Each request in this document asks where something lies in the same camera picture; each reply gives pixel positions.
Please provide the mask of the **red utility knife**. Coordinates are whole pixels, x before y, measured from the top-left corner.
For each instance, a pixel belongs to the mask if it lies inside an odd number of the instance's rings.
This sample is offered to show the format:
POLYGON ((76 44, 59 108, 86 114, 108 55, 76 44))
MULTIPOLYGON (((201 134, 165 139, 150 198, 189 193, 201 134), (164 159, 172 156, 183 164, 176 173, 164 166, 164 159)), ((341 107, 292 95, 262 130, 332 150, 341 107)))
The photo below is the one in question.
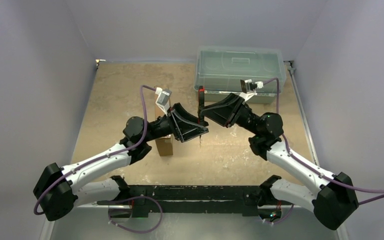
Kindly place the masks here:
POLYGON ((201 85, 198 89, 198 123, 204 125, 204 116, 201 114, 202 109, 205 106, 205 90, 201 85))

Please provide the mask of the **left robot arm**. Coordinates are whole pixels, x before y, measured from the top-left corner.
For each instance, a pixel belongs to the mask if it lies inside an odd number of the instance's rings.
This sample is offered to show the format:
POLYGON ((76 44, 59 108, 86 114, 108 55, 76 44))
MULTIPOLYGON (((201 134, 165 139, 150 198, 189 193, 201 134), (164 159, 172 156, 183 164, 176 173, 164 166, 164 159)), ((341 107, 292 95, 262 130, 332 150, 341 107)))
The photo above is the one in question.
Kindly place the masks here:
POLYGON ((104 152, 74 164, 47 165, 33 189, 34 214, 45 215, 48 221, 62 218, 80 202, 82 187, 108 172, 142 160, 152 149, 148 142, 173 135, 184 143, 208 133, 208 125, 180 103, 154 121, 148 121, 146 115, 131 117, 123 130, 124 137, 104 152))

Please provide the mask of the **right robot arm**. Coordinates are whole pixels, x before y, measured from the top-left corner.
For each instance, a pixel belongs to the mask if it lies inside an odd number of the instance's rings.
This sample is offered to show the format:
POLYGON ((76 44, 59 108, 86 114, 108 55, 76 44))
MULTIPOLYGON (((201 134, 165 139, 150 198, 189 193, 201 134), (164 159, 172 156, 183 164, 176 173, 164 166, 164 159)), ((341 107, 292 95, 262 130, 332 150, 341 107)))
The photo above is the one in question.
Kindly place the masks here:
POLYGON ((287 171, 301 184, 294 184, 273 175, 260 185, 258 205, 286 201, 312 212, 317 220, 337 230, 359 207, 351 178, 345 173, 334 174, 293 151, 283 135, 283 120, 278 113, 253 113, 245 99, 229 94, 223 100, 204 105, 199 99, 198 115, 229 128, 238 125, 254 136, 248 139, 254 155, 287 171))

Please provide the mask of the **brown cardboard express box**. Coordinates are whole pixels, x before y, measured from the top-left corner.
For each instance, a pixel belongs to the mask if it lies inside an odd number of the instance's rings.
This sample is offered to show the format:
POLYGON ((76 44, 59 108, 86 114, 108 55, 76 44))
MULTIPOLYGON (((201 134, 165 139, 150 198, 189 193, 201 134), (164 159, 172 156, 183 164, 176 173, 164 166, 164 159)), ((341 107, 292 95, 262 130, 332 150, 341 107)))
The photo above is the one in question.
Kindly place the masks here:
MULTIPOLYGON (((155 119, 164 116, 164 112, 156 105, 155 106, 155 119)), ((173 155, 173 135, 169 134, 155 140, 158 153, 161 157, 173 155)))

